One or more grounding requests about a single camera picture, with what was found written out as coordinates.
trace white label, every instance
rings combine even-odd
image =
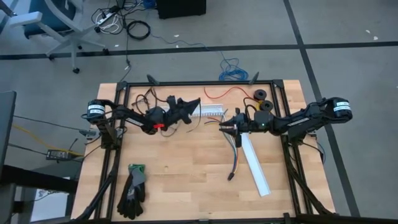
[[[338,102],[336,105],[337,106],[349,106],[349,103],[348,102]]]
[[[351,110],[351,108],[349,106],[337,106],[337,107],[333,108],[334,112],[336,112],[338,110]]]
[[[308,121],[310,118],[303,118],[303,119],[301,119],[301,120],[298,120],[298,121],[294,121],[293,123],[290,123],[290,124],[288,124],[287,126],[294,126],[294,125],[296,125],[296,124],[300,124],[300,123],[302,123],[302,122],[304,122],[304,121]]]
[[[104,111],[101,110],[90,110],[90,113],[99,113],[99,114],[104,114]]]
[[[105,111],[105,107],[104,107],[104,106],[101,106],[101,105],[89,105],[89,106],[88,106],[88,109],[89,109],[89,110],[91,110],[91,109],[100,109],[100,110]]]
[[[128,122],[130,122],[130,123],[133,123],[133,124],[135,124],[135,125],[138,125],[138,126],[144,125],[144,124],[142,124],[142,123],[140,123],[140,122],[138,122],[138,121],[136,121],[136,120],[133,120],[133,119],[131,119],[131,118],[127,118],[126,121],[128,121]]]

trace black metal frame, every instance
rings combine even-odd
[[[230,82],[221,82],[221,81],[210,81],[210,82],[163,82],[159,83],[158,86],[197,86],[197,85],[248,85],[249,81],[230,81]],[[277,90],[280,91],[282,104],[284,107],[285,115],[290,114],[289,104],[287,101],[287,96],[284,88],[283,80],[258,80],[255,81],[254,85],[270,85],[271,87],[271,95],[272,100],[274,102],[275,115],[282,116],[279,108],[279,101],[277,97]],[[127,107],[129,100],[129,91],[132,87],[142,87],[142,86],[154,86],[153,83],[118,83],[116,87],[115,94],[115,103],[119,103],[121,93],[124,91],[124,100],[123,105]],[[124,120],[121,120],[120,127],[124,127]],[[289,150],[289,142],[286,136],[280,137],[282,148],[284,152],[284,159],[287,169],[287,175],[289,180],[290,193],[292,195],[292,203],[294,206],[294,212],[296,218],[290,218],[288,213],[281,214],[283,218],[250,218],[250,219],[217,219],[217,220],[165,220],[165,221],[126,221],[126,222],[111,222],[111,223],[398,223],[398,220],[387,220],[387,219],[378,219],[378,218],[359,218],[359,217],[342,217],[337,214],[333,214],[329,212],[327,209],[323,207],[323,205],[317,200],[316,196],[312,194],[311,190],[307,187],[307,183],[305,180],[305,174],[303,170],[303,164],[299,153],[299,148],[297,145],[292,145],[294,157],[295,157],[295,170],[292,160],[290,159],[290,150]],[[103,161],[103,168],[101,173],[101,179],[99,182],[99,187],[103,185],[107,175],[108,175],[108,166],[109,159],[111,156],[111,149],[105,149],[105,156]],[[120,150],[116,150],[114,155],[114,165],[116,166],[116,175],[111,183],[111,189],[108,200],[108,207],[106,211],[106,219],[112,219],[113,205],[114,205],[114,197],[116,190],[116,182],[118,175],[118,168],[120,162]],[[302,188],[304,204],[306,213],[302,213],[299,203],[299,196],[297,194],[296,184]],[[314,215],[312,206],[315,207],[317,212],[320,215]],[[97,204],[95,210],[94,218],[100,218],[102,209],[102,199]]]

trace black tape roll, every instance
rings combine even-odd
[[[254,99],[256,100],[265,100],[267,97],[267,93],[264,90],[256,90],[254,92]]]
[[[260,104],[260,110],[262,110],[262,111],[271,111],[273,108],[274,108],[274,105],[268,100],[264,100]]]

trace wooden table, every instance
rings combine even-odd
[[[305,108],[300,82],[285,80],[284,85],[290,112]],[[206,91],[210,96],[220,96],[231,87],[206,86]],[[257,89],[263,89],[268,94],[267,99],[272,101],[269,85],[240,87],[250,95]],[[115,88],[116,84],[101,84],[98,99],[114,100]],[[131,88],[129,107],[132,108],[131,103],[135,102],[138,94],[144,94],[147,90],[148,87]],[[185,101],[200,97],[203,104],[221,103],[224,110],[228,109],[227,119],[234,115],[236,107],[243,110],[245,97],[242,91],[235,89],[220,99],[211,100],[204,94],[203,86],[160,86],[156,87],[156,92],[161,99],[175,95]],[[149,101],[154,104],[152,96]],[[145,109],[145,104],[139,106],[142,111]],[[117,213],[116,206],[127,179],[129,164],[146,165],[146,201],[143,203],[144,213],[137,221],[280,218],[286,212],[294,216],[280,137],[269,133],[249,135],[271,189],[270,195],[260,197],[242,149],[239,149],[238,171],[232,181],[227,181],[233,164],[233,150],[218,131],[218,126],[204,125],[204,121],[207,119],[202,118],[199,127],[190,133],[187,131],[197,125],[198,118],[193,119],[192,124],[181,124],[169,138],[159,133],[150,136],[138,127],[126,124],[128,130],[123,137],[113,221],[128,221]],[[304,141],[317,146],[314,138],[306,137]],[[99,143],[100,141],[88,145],[85,153],[91,152]],[[98,189],[104,152],[104,149],[96,150],[83,163],[72,218],[79,216]],[[308,186],[327,209],[334,211],[319,152],[303,145],[300,146],[300,153]],[[298,185],[297,189],[302,211],[305,211]],[[102,217],[106,213],[107,204],[108,193],[104,196]]]

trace power strip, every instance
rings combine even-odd
[[[165,111],[169,110],[168,106],[162,106],[162,108]],[[194,112],[192,113],[191,117],[199,117],[200,114],[202,117],[222,116],[224,114],[223,105],[222,104],[201,105],[200,109],[199,109],[199,106],[197,106],[196,109],[194,110]]]
[[[104,19],[100,19],[100,20],[97,22],[97,25],[98,25],[98,26],[102,25],[104,22],[106,22],[110,17],[112,17],[112,16],[114,16],[114,15],[115,15],[115,12],[109,12],[109,13],[106,15],[106,17],[105,17]]]

